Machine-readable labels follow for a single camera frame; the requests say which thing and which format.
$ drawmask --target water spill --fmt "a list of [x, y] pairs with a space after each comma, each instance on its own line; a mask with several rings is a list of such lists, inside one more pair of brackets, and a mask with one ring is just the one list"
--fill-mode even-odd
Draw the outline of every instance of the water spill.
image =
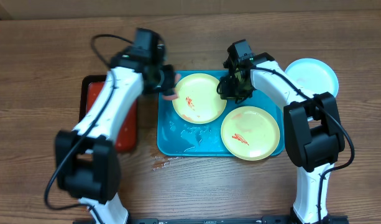
[[210, 139], [211, 137], [211, 127], [203, 126], [203, 127], [192, 127], [186, 128], [180, 133], [180, 137], [186, 140], [188, 143], [192, 145], [188, 149], [184, 151], [189, 151], [191, 149], [196, 149], [201, 147], [201, 142], [203, 139]]
[[177, 127], [174, 125], [173, 121], [170, 121], [170, 130], [175, 131]]
[[153, 165], [153, 171], [156, 171], [158, 169], [166, 168], [168, 165], [171, 164], [171, 161], [183, 159], [183, 157], [155, 156], [154, 159], [155, 162]]

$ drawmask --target red sauce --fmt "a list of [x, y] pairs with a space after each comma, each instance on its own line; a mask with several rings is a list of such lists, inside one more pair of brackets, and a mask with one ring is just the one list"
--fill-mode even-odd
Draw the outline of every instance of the red sauce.
[[241, 143], [244, 143], [249, 146], [248, 142], [240, 135], [240, 134], [234, 134], [232, 138], [239, 140]]
[[193, 105], [193, 103], [192, 103], [192, 99], [188, 96], [188, 97], [186, 97], [186, 102], [188, 103], [188, 106], [192, 109], [192, 110], [195, 110], [194, 109], [194, 105]]
[[232, 119], [240, 119], [241, 117], [242, 117], [241, 114], [237, 114], [237, 115], [233, 116]]
[[183, 118], [185, 118], [186, 120], [188, 120], [188, 121], [193, 121], [193, 119], [191, 119], [191, 118], [189, 118], [188, 116], [186, 116], [186, 115], [182, 115], [183, 116]]

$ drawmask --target light blue plate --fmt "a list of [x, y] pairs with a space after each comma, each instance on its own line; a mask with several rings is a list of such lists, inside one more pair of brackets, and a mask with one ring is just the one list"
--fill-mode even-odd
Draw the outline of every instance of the light blue plate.
[[298, 84], [317, 93], [329, 92], [337, 96], [339, 83], [332, 68], [326, 63], [313, 59], [303, 58], [291, 63], [285, 73]]
[[[177, 71], [182, 78], [193, 73], [210, 74], [217, 79], [227, 75], [227, 71]], [[225, 116], [240, 106], [256, 106], [272, 115], [280, 129], [280, 141], [271, 156], [277, 156], [284, 150], [283, 115], [280, 109], [261, 91], [254, 91], [252, 98], [236, 105], [228, 100], [222, 115], [207, 124], [191, 124], [175, 112], [171, 101], [158, 99], [157, 146], [168, 156], [233, 156], [221, 139], [221, 125]]]

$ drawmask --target black cable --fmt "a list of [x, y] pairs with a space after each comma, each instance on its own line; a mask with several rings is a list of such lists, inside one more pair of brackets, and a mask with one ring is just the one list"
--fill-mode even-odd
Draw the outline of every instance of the black cable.
[[255, 90], [255, 89], [251, 89], [251, 90], [249, 90], [248, 95], [245, 96], [245, 97], [243, 97], [243, 98], [239, 98], [239, 97], [237, 97], [236, 100], [234, 101], [234, 103], [235, 103], [235, 104], [240, 104], [240, 103], [244, 102], [246, 99], [248, 99], [248, 97], [250, 97], [250, 96], [252, 95], [252, 92], [253, 92], [254, 90]]
[[110, 94], [106, 100], [106, 102], [104, 103], [103, 107], [101, 108], [101, 110], [99, 111], [99, 113], [96, 115], [95, 119], [92, 121], [90, 127], [85, 131], [85, 133], [80, 137], [80, 139], [77, 141], [77, 143], [72, 147], [72, 149], [70, 149], [70, 151], [68, 152], [68, 154], [66, 155], [66, 157], [61, 161], [61, 163], [59, 164], [59, 166], [56, 168], [55, 172], [53, 173], [53, 175], [51, 176], [51, 179], [49, 180], [48, 182], [48, 185], [47, 187], [45, 188], [45, 192], [44, 192], [44, 203], [45, 205], [51, 209], [51, 210], [66, 210], [66, 209], [70, 209], [70, 208], [75, 208], [75, 207], [81, 207], [81, 206], [86, 206], [88, 207], [89, 209], [88, 210], [92, 210], [92, 212], [95, 214], [96, 216], [96, 219], [98, 220], [98, 222], [100, 224], [103, 224], [104, 222], [102, 221], [101, 217], [99, 216], [98, 212], [96, 211], [96, 209], [88, 204], [88, 203], [76, 203], [76, 204], [73, 204], [73, 205], [67, 205], [67, 206], [63, 206], [63, 207], [53, 207], [51, 204], [49, 204], [49, 201], [48, 201], [48, 195], [49, 195], [49, 192], [50, 192], [50, 189], [52, 187], [52, 184], [53, 182], [55, 181], [55, 179], [57, 178], [59, 172], [62, 170], [62, 167], [65, 165], [65, 163], [67, 162], [68, 158], [70, 158], [71, 156], [74, 155], [74, 153], [77, 152], [79, 146], [81, 145], [81, 143], [84, 141], [84, 139], [87, 137], [87, 135], [91, 132], [91, 130], [95, 127], [96, 123], [98, 122], [99, 118], [102, 116], [104, 110], [106, 109], [106, 107], [108, 106], [112, 96], [113, 96], [113, 93], [115, 91], [115, 89], [117, 88], [116, 87], [116, 74], [114, 73], [113, 70], [111, 70], [111, 66], [110, 64], [106, 61], [106, 59], [104, 59], [104, 57], [98, 52], [98, 50], [96, 49], [95, 47], [95, 40], [100, 38], [100, 37], [112, 37], [112, 38], [117, 38], [117, 39], [121, 39], [123, 41], [126, 41], [130, 44], [132, 44], [132, 41], [130, 40], [127, 40], [123, 37], [119, 37], [117, 35], [113, 35], [113, 34], [99, 34], [99, 35], [96, 35], [94, 37], [92, 37], [91, 39], [91, 49], [92, 51], [96, 54], [96, 56], [105, 64], [105, 66], [107, 66], [107, 68], [111, 71], [111, 74], [112, 74], [112, 87], [111, 87], [111, 91], [110, 91]]
[[272, 74], [275, 74], [275, 75], [278, 75], [281, 79], [283, 79], [291, 88], [293, 88], [297, 94], [299, 94], [300, 96], [302, 96], [303, 98], [307, 99], [307, 100], [310, 100], [317, 108], [319, 108], [319, 110], [321, 112], [323, 112], [336, 126], [337, 128], [339, 128], [339, 130], [343, 133], [343, 135], [345, 136], [346, 138], [346, 141], [347, 143], [349, 144], [349, 147], [351, 149], [351, 158], [343, 165], [340, 165], [340, 166], [337, 166], [337, 167], [333, 167], [331, 169], [328, 169], [326, 171], [324, 171], [322, 174], [321, 174], [321, 177], [320, 177], [320, 182], [319, 182], [319, 193], [318, 193], [318, 204], [317, 204], [317, 208], [318, 208], [318, 216], [319, 216], [319, 223], [320, 224], [323, 224], [322, 223], [322, 220], [321, 220], [321, 193], [323, 191], [323, 181], [325, 179], [325, 176], [326, 174], [328, 174], [329, 172], [332, 172], [332, 171], [335, 171], [335, 170], [340, 170], [340, 169], [343, 169], [345, 167], [348, 167], [350, 164], [352, 164], [353, 160], [354, 160], [354, 145], [353, 145], [353, 142], [351, 140], [351, 137], [348, 135], [348, 133], [346, 132], [346, 130], [344, 129], [344, 127], [342, 127], [341, 124], [339, 124], [339, 122], [337, 120], [335, 120], [335, 118], [333, 118], [321, 105], [319, 105], [317, 102], [315, 102], [314, 100], [312, 100], [309, 96], [306, 96], [301, 90], [299, 90], [287, 77], [285, 77], [283, 74], [277, 72], [276, 70], [271, 70], [271, 69], [267, 69], [267, 68], [260, 68], [260, 67], [252, 67], [251, 69], [255, 69], [255, 70], [261, 70], [261, 71], [265, 71], [265, 72], [270, 72]]
[[219, 94], [219, 95], [222, 94], [222, 92], [219, 91], [219, 89], [221, 88], [221, 85], [222, 85], [222, 80], [220, 80], [218, 85], [216, 86], [216, 93]]

